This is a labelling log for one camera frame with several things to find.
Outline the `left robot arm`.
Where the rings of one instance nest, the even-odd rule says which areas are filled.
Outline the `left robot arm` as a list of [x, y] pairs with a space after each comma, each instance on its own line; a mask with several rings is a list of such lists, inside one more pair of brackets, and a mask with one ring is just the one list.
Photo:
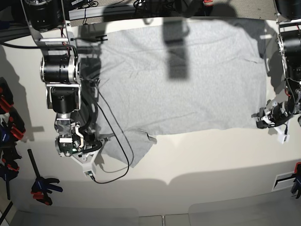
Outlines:
[[277, 41], [284, 71], [285, 93], [288, 99], [257, 113], [259, 129], [276, 128], [301, 114], [301, 2], [276, 0]]

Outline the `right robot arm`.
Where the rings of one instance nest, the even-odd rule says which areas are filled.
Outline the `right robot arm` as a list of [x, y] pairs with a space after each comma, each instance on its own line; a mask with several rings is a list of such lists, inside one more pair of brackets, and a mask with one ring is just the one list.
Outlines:
[[46, 87], [47, 108], [56, 113], [55, 146], [60, 156], [93, 155], [105, 141], [96, 134], [97, 102], [81, 75], [74, 34], [62, 0], [23, 0], [30, 34], [42, 52], [40, 78]]

